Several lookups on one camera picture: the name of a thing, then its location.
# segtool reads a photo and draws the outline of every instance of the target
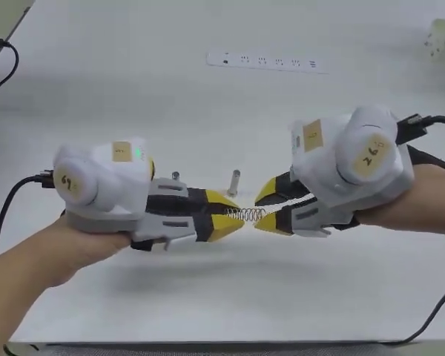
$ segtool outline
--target spring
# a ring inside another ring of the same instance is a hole
[[[263,208],[228,208],[225,214],[234,219],[244,221],[259,221],[267,213]]]

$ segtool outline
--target wall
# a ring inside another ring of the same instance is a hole
[[[0,0],[0,38],[6,39],[35,0]]]

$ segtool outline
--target black wire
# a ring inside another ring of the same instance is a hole
[[[20,180],[18,183],[16,183],[13,188],[10,190],[10,193],[8,193],[7,199],[5,199],[5,202],[3,204],[3,207],[1,208],[0,211],[0,233],[1,233],[1,228],[3,226],[3,222],[5,220],[5,216],[7,215],[7,211],[8,208],[10,207],[10,204],[16,194],[16,192],[25,184],[27,183],[31,183],[31,182],[41,182],[42,181],[42,177],[37,175],[37,176],[32,176],[32,177],[27,177],[24,178],[22,180]]]
[[[427,116],[423,118],[421,122],[425,128],[436,123],[445,124],[445,116]],[[440,309],[444,306],[444,304],[445,304],[445,294],[442,296],[442,298],[440,298],[440,300],[435,305],[434,309],[429,314],[429,316],[427,317],[423,325],[419,328],[419,330],[417,330],[415,333],[413,333],[412,335],[403,340],[386,341],[380,344],[385,346],[402,346],[406,345],[407,343],[410,343],[411,341],[413,341],[415,338],[417,338],[419,335],[421,335],[423,332],[426,331],[426,329],[429,327],[430,323],[435,319],[435,317],[437,316]]]
[[[8,47],[8,48],[10,48],[10,49],[13,51],[13,54],[15,54],[15,64],[13,65],[13,68],[12,68],[12,70],[10,71],[10,73],[9,73],[6,77],[4,77],[4,78],[2,79],[2,81],[0,82],[0,87],[1,87],[3,84],[5,84],[6,82],[8,82],[8,79],[10,79],[10,78],[13,76],[13,74],[15,74],[16,69],[18,68],[18,64],[19,64],[19,62],[20,62],[20,55],[18,54],[18,51],[16,50],[15,46],[13,46],[13,45],[12,45],[11,43],[9,43],[9,42],[5,42],[5,44],[4,44],[3,47]]]
[[[445,116],[428,116],[428,117],[424,118],[423,123],[425,124],[425,127],[428,127],[435,123],[445,124]],[[23,185],[25,185],[29,182],[41,182],[42,183],[42,181],[43,181],[43,177],[37,175],[37,176],[33,176],[33,177],[24,178],[20,182],[16,183],[15,186],[13,186],[13,188],[10,191],[10,193],[8,194],[7,199],[5,200],[3,208],[1,209],[1,212],[0,212],[0,233],[1,233],[1,227],[3,226],[5,215],[7,214],[8,208],[10,207],[10,204],[11,204],[16,192]],[[445,304],[445,294],[442,296],[442,298],[435,305],[434,309],[429,314],[429,316],[427,317],[427,319],[425,320],[423,325],[419,328],[419,330],[417,330],[415,333],[413,333],[412,335],[410,335],[409,337],[407,337],[403,340],[386,341],[386,342],[381,342],[379,344],[384,345],[384,346],[402,346],[402,345],[412,342],[415,338],[417,338],[419,335],[421,335],[423,332],[425,332],[425,330],[429,327],[430,323],[435,319],[435,317],[437,316],[440,309],[444,306],[444,304]],[[38,350],[38,348],[36,346],[34,346],[34,345],[31,345],[31,346],[34,349]],[[7,348],[6,345],[4,345],[4,351],[9,356],[16,356],[12,352],[10,352],[10,350]]]
[[[425,127],[433,124],[445,124],[445,116],[430,116],[422,119],[422,123]]]
[[[10,349],[8,348],[7,345],[3,345],[3,352],[4,352],[7,356],[18,356],[18,355],[16,355],[16,354],[12,353],[12,352],[10,351]]]

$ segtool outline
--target yellow fingertip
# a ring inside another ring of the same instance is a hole
[[[230,201],[228,198],[224,197],[218,191],[212,191],[211,189],[206,189],[206,196],[208,198],[209,203],[218,202],[220,204],[224,204],[232,208],[239,208],[239,206],[235,202]]]
[[[255,198],[255,203],[257,204],[260,200],[264,199],[268,195],[275,194],[275,180],[276,177],[270,179],[266,185],[260,190],[260,193]]]
[[[265,215],[262,219],[254,224],[254,227],[257,230],[267,231],[273,234],[291,236],[291,234],[288,234],[281,230],[277,230],[277,216],[275,213]]]
[[[223,237],[232,234],[244,226],[244,221],[228,217],[227,215],[211,215],[214,231],[208,238],[208,242],[213,243]]]

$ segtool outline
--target forearm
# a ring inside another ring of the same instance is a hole
[[[356,217],[366,225],[445,234],[445,170],[436,168],[426,175],[394,202],[359,211]]]
[[[0,255],[0,348],[50,285],[48,266],[37,252],[31,237]]]

